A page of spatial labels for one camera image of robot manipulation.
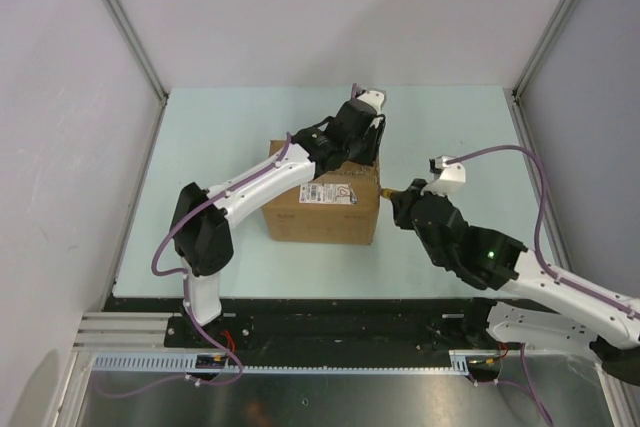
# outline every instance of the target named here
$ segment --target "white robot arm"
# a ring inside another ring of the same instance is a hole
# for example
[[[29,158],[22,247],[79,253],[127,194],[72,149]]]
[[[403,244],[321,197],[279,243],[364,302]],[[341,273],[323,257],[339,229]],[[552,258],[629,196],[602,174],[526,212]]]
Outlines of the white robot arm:
[[[431,171],[432,182],[416,179],[405,191],[383,191],[393,204],[396,225],[415,231],[431,262],[467,284],[509,292],[553,311],[496,302],[486,319],[487,333],[499,342],[600,361],[611,375],[640,384],[640,299],[548,264],[539,251],[502,232],[469,225],[448,198],[465,184],[464,166],[439,157],[431,160]]]
[[[281,193],[345,161],[373,165],[385,100],[383,91],[356,88],[335,117],[287,135],[284,147],[261,164],[208,189],[192,183],[182,190],[169,237],[188,271],[184,302],[195,322],[208,324],[222,311],[220,270],[233,256],[231,229]]]

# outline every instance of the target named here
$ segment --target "box label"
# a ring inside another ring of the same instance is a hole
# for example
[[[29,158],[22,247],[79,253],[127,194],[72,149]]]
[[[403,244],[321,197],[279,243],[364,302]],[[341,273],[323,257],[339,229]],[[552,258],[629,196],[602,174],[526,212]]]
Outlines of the box label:
[[[300,186],[301,204],[345,204],[353,205],[358,201],[349,184],[302,184]]]

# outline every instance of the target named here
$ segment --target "purple cable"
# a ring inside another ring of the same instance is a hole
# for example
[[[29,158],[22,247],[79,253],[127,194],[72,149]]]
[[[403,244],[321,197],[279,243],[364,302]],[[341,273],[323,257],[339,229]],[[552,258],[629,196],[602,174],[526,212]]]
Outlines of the purple cable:
[[[129,392],[122,392],[120,394],[111,394],[109,392],[105,392],[104,390],[102,390],[102,387],[100,387],[100,384],[98,384],[97,380],[93,381],[93,388],[101,397],[106,397],[107,399],[126,399],[129,397],[134,397],[138,394],[142,394],[147,390],[151,390],[154,387],[157,387],[160,384],[164,384],[165,382],[171,382],[174,380],[184,379],[184,378],[185,376],[183,374],[169,375],[167,377],[162,377],[161,379],[151,382],[150,384],[147,384],[144,387],[140,387],[139,389],[131,390]]]
[[[358,86],[358,84],[351,84],[351,98],[355,99],[356,95],[358,95],[358,90],[360,90],[360,87]]]
[[[540,264],[540,267],[542,268],[542,270],[544,270],[554,281],[558,282],[558,273],[555,270],[553,270],[550,267],[550,264],[548,264],[547,261],[544,259],[544,256],[542,255],[542,249],[540,248],[540,232],[542,230],[542,221],[544,219],[544,207],[547,202],[548,194],[547,194],[546,174],[544,172],[544,168],[542,167],[542,162],[540,161],[538,156],[533,152],[523,147],[520,147],[519,145],[498,145],[496,147],[489,147],[487,149],[478,150],[476,152],[463,155],[461,157],[456,157],[455,159],[447,160],[446,163],[455,164],[458,162],[464,162],[465,160],[473,159],[475,157],[480,157],[481,155],[490,154],[492,152],[499,152],[502,150],[516,150],[518,152],[522,152],[524,155],[526,155],[533,161],[533,163],[536,166],[536,169],[538,170],[538,173],[540,174],[540,208],[538,209],[538,217],[536,218],[536,225],[533,230],[534,253],[536,256],[536,260],[538,261],[538,264]],[[623,303],[617,302],[614,299],[611,299],[606,295],[601,294],[600,292],[591,290],[590,288],[585,287],[584,285],[581,285],[570,279],[565,279],[562,276],[560,276],[559,282],[571,287],[572,289],[578,290],[583,294],[588,295],[589,297],[598,299],[601,302],[604,302],[605,304],[611,307],[615,307],[616,309],[621,310],[628,316],[633,316],[634,319],[640,319],[640,313],[635,313],[631,308],[627,307]]]
[[[553,418],[551,417],[551,414],[549,413],[547,408],[544,406],[544,404],[542,403],[542,401],[540,400],[536,392],[533,390],[533,383],[531,382],[531,378],[529,376],[529,370],[524,360],[524,347],[525,347],[525,344],[522,344],[522,346],[520,347],[520,361],[522,362],[522,370],[524,371],[524,375],[527,379],[527,384],[529,385],[528,388],[518,384],[517,382],[513,382],[511,380],[496,379],[496,380],[478,382],[476,379],[473,378],[473,375],[471,375],[471,372],[469,372],[469,380],[473,382],[474,386],[475,385],[506,385],[509,387],[515,387],[516,389],[521,391],[523,394],[527,395],[531,400],[533,400],[533,402],[536,404],[536,407],[538,408],[538,411],[540,412],[540,415],[544,419],[545,423],[549,426],[553,426]]]
[[[282,149],[280,149],[280,153],[278,154],[278,157],[276,157],[276,162],[280,162],[285,157],[285,155],[287,155],[287,152],[289,150],[289,146],[290,145],[291,145],[291,134],[289,132],[287,132],[287,140],[286,140],[284,146],[282,147]],[[264,174],[266,174],[267,172],[269,172],[269,171],[271,171],[271,170],[273,170],[275,168],[276,168],[275,162],[273,164],[267,165],[266,167],[263,167],[262,169],[260,169],[259,171],[255,172],[254,174],[251,174],[247,178],[240,180],[237,184],[233,184],[233,185],[227,187],[225,190],[217,193],[216,195],[211,197],[209,200],[207,200],[206,202],[203,202],[198,207],[193,209],[191,212],[189,212],[187,215],[185,215],[182,219],[180,219],[178,221],[178,223],[176,223],[176,225],[174,225],[171,228],[171,230],[165,236],[165,238],[162,239],[162,242],[160,242],[160,245],[158,246],[158,249],[156,250],[156,253],[153,254],[153,259],[151,260],[151,272],[153,272],[153,275],[155,275],[157,277],[166,277],[168,275],[173,275],[173,274],[184,274],[184,273],[187,273],[187,269],[185,269],[183,267],[180,267],[180,268],[177,268],[177,269],[165,270],[164,272],[161,272],[161,271],[158,270],[158,262],[160,261],[160,256],[162,255],[162,252],[167,247],[167,245],[169,245],[169,242],[171,242],[171,240],[180,231],[180,229],[182,229],[187,224],[187,222],[189,222],[191,219],[193,219],[196,215],[198,215],[200,212],[202,212],[207,207],[212,206],[217,201],[222,199],[224,197],[226,191],[233,192],[235,190],[238,190],[240,187],[245,186],[249,182],[252,182],[253,180],[255,180],[255,179],[259,178],[259,177],[262,177]]]
[[[198,333],[205,340],[207,340],[207,342],[209,342],[214,347],[217,347],[218,349],[221,349],[224,352],[226,352],[227,355],[238,366],[238,373],[236,375],[234,375],[230,379],[215,382],[215,381],[212,381],[212,380],[203,380],[203,379],[196,378],[196,380],[195,380],[196,385],[220,386],[220,385],[231,384],[231,383],[235,382],[236,380],[238,380],[242,376],[242,373],[244,372],[244,365],[242,365],[242,362],[240,362],[240,359],[236,356],[235,353],[231,352],[225,346],[223,346],[222,344],[218,343],[215,339],[213,339],[209,334],[207,334],[207,332],[205,332],[205,330],[196,321],[195,315],[193,314],[193,309],[191,307],[191,305],[192,305],[191,304],[191,298],[189,296],[189,272],[187,271],[187,269],[184,268],[184,267],[179,267],[179,268],[176,268],[176,269],[160,271],[160,270],[158,270],[158,261],[160,260],[160,256],[162,255],[162,252],[164,251],[164,249],[167,247],[167,245],[169,245],[169,242],[171,242],[173,237],[178,233],[178,231],[180,229],[182,229],[187,224],[187,222],[189,222],[191,219],[193,219],[196,215],[198,215],[200,212],[202,212],[207,207],[213,205],[215,202],[217,202],[218,200],[222,199],[225,196],[225,192],[227,192],[227,191],[234,192],[234,191],[238,190],[240,187],[243,187],[243,186],[247,185],[249,182],[252,182],[252,181],[258,179],[258,178],[262,177],[264,174],[266,174],[267,172],[270,172],[271,170],[275,169],[276,168],[276,164],[275,163],[276,162],[281,162],[282,159],[284,159],[284,157],[287,155],[287,152],[289,151],[289,147],[290,146],[291,146],[291,133],[287,132],[287,140],[286,140],[284,146],[282,147],[282,149],[280,149],[280,152],[278,153],[278,156],[276,157],[276,160],[272,164],[269,164],[269,165],[263,167],[262,169],[258,170],[257,172],[255,172],[255,173],[247,176],[246,178],[238,181],[237,183],[227,187],[224,191],[214,195],[209,200],[207,200],[206,202],[203,202],[198,207],[196,207],[195,209],[190,211],[187,215],[185,215],[182,219],[180,219],[176,223],[176,225],[174,225],[171,228],[171,230],[165,236],[165,238],[162,239],[162,242],[160,242],[160,245],[158,246],[155,254],[153,255],[153,259],[151,260],[151,272],[153,272],[153,275],[155,275],[157,277],[166,277],[168,275],[173,275],[173,274],[182,274],[183,275],[182,288],[183,288],[183,291],[184,291],[184,299],[185,299],[185,301],[187,303],[187,313],[189,314],[189,318],[191,319],[192,324],[194,325],[194,327],[196,328]],[[98,392],[98,394],[100,394],[103,397],[106,397],[106,398],[109,398],[109,399],[126,399],[128,397],[133,397],[135,395],[142,394],[143,392],[146,392],[147,390],[150,390],[150,389],[152,389],[152,388],[154,388],[154,387],[156,387],[158,385],[164,384],[165,382],[170,382],[170,381],[178,380],[178,379],[185,379],[185,375],[182,375],[182,374],[169,375],[167,377],[163,377],[163,378],[158,379],[158,380],[156,380],[154,382],[151,382],[150,384],[145,385],[144,387],[140,387],[139,389],[136,389],[136,390],[133,390],[133,391],[130,391],[130,392],[123,392],[123,393],[119,393],[119,394],[110,394],[108,392],[105,392],[104,390],[102,390],[102,388],[100,388],[100,386],[98,385],[97,382],[94,382],[94,388],[96,389],[96,392]]]
[[[553,419],[551,418],[551,415],[549,415],[549,412],[547,411],[547,409],[545,409],[544,404],[542,403],[542,401],[540,400],[540,397],[538,397],[538,394],[536,394],[536,391],[533,388],[533,382],[531,381],[531,376],[529,375],[529,367],[527,367],[527,362],[524,358],[525,346],[526,344],[522,344],[520,346],[520,362],[522,363],[522,370],[524,370],[524,376],[527,378],[527,385],[529,386],[529,392],[531,392],[533,401],[538,406],[538,410],[540,411],[540,414],[544,418],[544,421],[547,423],[547,425],[552,426]]]

